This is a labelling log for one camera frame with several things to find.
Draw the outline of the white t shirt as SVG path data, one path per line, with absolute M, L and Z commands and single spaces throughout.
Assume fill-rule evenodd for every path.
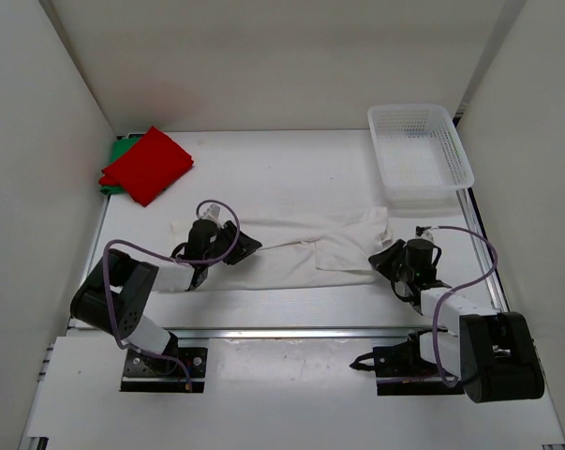
M 392 242 L 388 210 L 315 210 L 294 215 L 244 215 L 241 230 L 262 247 L 235 264 L 209 270 L 202 291 L 281 290 L 368 284 L 368 258 Z

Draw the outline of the red t shirt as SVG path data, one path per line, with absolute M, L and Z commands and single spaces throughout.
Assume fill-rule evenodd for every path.
M 167 134 L 150 127 L 124 155 L 101 170 L 143 207 L 194 165 L 191 155 Z

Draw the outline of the green t shirt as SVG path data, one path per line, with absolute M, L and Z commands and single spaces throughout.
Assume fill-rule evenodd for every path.
M 112 152 L 109 164 L 112 164 L 122 155 L 124 155 L 134 144 L 138 142 L 139 137 L 132 137 L 132 138 L 123 138 L 121 140 L 116 141 L 112 145 Z M 117 195 L 124 193 L 125 190 L 120 186 L 117 181 L 112 180 L 108 175 L 104 172 L 101 173 L 101 176 L 98 180 L 99 184 L 99 191 L 106 196 L 109 195 Z

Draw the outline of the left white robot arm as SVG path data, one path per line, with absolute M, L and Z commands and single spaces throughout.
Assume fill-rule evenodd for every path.
M 162 265 L 110 248 L 74 294 L 70 315 L 142 354 L 156 374 L 168 375 L 179 362 L 178 339 L 144 315 L 150 293 L 195 291 L 211 266 L 235 265 L 261 247 L 230 220 L 200 218 Z

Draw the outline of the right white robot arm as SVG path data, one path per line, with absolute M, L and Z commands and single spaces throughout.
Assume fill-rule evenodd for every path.
M 358 356 L 382 395 L 466 394 L 475 403 L 541 398 L 544 377 L 525 317 L 479 307 L 438 278 L 442 251 L 431 240 L 397 240 L 371 266 L 394 295 L 431 319 L 428 330 Z

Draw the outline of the white plastic basket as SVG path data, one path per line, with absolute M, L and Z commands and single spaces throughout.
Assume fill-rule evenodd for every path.
M 475 178 L 448 111 L 437 104 L 387 104 L 367 112 L 386 198 L 442 201 Z

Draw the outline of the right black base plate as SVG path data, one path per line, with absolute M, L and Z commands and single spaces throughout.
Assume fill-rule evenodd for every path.
M 415 346 L 406 341 L 387 347 L 374 347 L 373 359 L 379 396 L 463 395 L 459 382 L 446 386 L 438 368 L 420 357 Z

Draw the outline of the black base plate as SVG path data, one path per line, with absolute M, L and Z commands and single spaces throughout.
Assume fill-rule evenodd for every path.
M 186 373 L 174 362 L 152 359 L 128 351 L 123 366 L 120 391 L 126 393 L 200 394 L 204 391 L 208 349 L 179 347 L 175 357 Z
M 406 341 L 387 347 L 374 347 L 373 359 L 379 396 L 463 395 L 459 382 L 446 386 L 438 368 L 420 357 L 415 346 Z

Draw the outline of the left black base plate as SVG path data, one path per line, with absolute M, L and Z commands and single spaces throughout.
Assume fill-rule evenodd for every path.
M 126 393 L 200 394 L 204 391 L 208 349 L 179 347 L 175 357 L 186 373 L 174 362 L 152 359 L 128 351 L 123 366 L 120 391 Z

